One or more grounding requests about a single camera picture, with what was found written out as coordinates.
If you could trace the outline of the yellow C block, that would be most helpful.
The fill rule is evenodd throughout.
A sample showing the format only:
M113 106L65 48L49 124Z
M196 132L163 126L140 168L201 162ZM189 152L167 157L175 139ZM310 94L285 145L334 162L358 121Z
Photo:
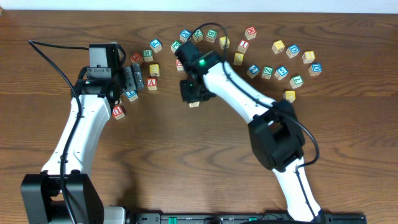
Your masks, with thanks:
M189 103L189 104L188 104L188 106L189 106L190 108L196 108L196 107L199 107L199 105L200 105L200 102L199 102L199 101L192 102L192 103Z

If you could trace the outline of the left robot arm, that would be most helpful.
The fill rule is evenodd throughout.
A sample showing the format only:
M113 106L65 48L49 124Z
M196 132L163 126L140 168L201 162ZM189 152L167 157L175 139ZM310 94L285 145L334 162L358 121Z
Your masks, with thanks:
M134 223L130 211L103 205L91 180L98 141L110 118L124 117L123 95L144 87L138 65L124 66L115 42L86 47L90 64L71 89L71 110L62 136L39 174L25 175L21 194L29 223Z

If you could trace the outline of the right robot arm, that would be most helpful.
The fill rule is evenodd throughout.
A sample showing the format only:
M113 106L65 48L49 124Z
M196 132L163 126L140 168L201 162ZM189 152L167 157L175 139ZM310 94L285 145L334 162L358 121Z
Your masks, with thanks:
M187 103L220 97L248 124L252 151L257 160L272 171L284 193L290 217L300 222L320 222L322 209L316 202L303 156L305 136L315 149L319 146L302 125L294 107L287 100L276 101L263 95L243 80L225 60L211 51L203 54L188 41L175 51L189 78L180 82L182 98Z

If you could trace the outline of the yellow O block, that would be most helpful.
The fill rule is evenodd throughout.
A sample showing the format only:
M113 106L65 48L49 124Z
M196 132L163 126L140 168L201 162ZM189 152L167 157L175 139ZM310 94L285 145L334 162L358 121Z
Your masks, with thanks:
M244 54L235 53L233 64L234 65L242 65L243 64L243 59L244 59Z

